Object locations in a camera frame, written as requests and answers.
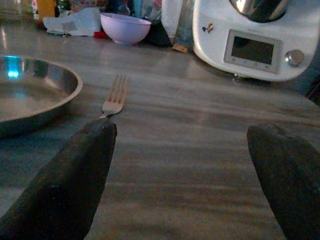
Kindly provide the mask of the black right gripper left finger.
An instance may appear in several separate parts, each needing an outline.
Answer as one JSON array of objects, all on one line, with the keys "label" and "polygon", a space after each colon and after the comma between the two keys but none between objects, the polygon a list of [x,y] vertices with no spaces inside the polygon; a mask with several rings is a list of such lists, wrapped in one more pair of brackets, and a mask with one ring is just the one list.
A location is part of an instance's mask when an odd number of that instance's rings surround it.
[{"label": "black right gripper left finger", "polygon": [[84,240],[112,162],[117,127],[87,123],[37,173],[0,217],[0,240]]}]

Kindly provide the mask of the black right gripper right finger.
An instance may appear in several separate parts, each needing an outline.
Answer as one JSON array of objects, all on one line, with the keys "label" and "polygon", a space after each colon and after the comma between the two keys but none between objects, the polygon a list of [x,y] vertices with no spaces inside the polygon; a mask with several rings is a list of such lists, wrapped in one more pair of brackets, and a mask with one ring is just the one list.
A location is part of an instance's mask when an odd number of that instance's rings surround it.
[{"label": "black right gripper right finger", "polygon": [[320,152],[274,124],[252,125],[247,144],[260,186],[287,240],[320,240]]}]

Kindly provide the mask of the silver metal fork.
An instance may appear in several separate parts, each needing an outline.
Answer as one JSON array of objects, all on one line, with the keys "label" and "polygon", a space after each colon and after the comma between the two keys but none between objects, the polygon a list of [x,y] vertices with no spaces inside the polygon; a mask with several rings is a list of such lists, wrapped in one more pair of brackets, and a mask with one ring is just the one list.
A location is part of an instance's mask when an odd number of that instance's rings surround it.
[{"label": "silver metal fork", "polygon": [[118,114],[123,109],[128,94],[128,79],[125,74],[116,75],[102,105],[100,119]]}]

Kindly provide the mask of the round steel plate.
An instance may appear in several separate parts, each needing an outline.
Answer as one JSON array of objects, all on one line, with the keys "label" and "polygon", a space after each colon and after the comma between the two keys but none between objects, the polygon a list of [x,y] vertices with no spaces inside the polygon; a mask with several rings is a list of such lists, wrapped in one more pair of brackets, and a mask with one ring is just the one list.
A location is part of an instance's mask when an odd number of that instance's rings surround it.
[{"label": "round steel plate", "polygon": [[0,139],[51,122],[67,109],[82,87],[81,77],[61,64],[0,55]]}]

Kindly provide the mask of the white kitchen cooking machine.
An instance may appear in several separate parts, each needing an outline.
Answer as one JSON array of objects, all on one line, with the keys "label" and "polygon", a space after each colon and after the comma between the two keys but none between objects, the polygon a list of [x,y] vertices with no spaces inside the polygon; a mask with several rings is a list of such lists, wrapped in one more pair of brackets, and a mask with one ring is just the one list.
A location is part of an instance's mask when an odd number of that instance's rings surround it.
[{"label": "white kitchen cooking machine", "polygon": [[207,64],[241,77],[281,82],[301,75],[320,40],[320,0],[290,0],[285,14],[258,23],[229,0],[195,0],[194,52]]}]

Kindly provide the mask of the lilac plastic bowl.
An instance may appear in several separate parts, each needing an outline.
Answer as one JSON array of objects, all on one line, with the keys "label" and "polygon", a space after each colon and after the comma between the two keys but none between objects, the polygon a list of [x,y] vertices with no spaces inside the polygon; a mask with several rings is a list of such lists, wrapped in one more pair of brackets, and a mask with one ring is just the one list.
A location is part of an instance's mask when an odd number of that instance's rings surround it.
[{"label": "lilac plastic bowl", "polygon": [[149,33],[152,23],[148,20],[103,12],[100,14],[101,26],[108,37],[123,45],[141,42]]}]

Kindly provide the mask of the small orange packet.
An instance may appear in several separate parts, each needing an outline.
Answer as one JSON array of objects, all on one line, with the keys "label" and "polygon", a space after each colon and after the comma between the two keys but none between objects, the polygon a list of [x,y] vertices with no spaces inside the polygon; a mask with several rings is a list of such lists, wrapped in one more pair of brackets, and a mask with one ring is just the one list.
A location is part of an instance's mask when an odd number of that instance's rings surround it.
[{"label": "small orange packet", "polygon": [[180,52],[180,53],[184,53],[184,54],[187,54],[189,52],[189,47],[186,46],[186,45],[180,44],[180,43],[175,43],[172,46],[172,49],[174,51],[177,51],[177,52]]}]

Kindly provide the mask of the steel mixing bowl of machine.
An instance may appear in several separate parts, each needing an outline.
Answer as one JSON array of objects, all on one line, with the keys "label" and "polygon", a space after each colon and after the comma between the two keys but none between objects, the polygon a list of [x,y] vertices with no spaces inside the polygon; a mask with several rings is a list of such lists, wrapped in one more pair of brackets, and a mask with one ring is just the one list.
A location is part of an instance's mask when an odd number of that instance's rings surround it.
[{"label": "steel mixing bowl of machine", "polygon": [[267,23],[281,18],[290,0],[229,0],[239,14],[256,23]]}]

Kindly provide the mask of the orange container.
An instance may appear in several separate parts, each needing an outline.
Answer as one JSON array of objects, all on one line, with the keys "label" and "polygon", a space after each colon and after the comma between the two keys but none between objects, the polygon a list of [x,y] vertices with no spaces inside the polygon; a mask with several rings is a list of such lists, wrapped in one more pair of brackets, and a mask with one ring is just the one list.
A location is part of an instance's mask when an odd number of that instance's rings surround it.
[{"label": "orange container", "polygon": [[57,0],[32,0],[33,20],[37,26],[43,26],[44,17],[55,17]]}]

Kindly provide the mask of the white plastic tube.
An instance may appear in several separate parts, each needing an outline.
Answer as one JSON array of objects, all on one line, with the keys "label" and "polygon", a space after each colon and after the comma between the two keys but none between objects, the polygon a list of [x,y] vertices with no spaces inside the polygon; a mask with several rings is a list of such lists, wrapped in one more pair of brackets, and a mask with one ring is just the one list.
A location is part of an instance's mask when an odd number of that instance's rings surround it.
[{"label": "white plastic tube", "polygon": [[170,39],[176,35],[182,4],[183,0],[162,0],[161,23]]}]

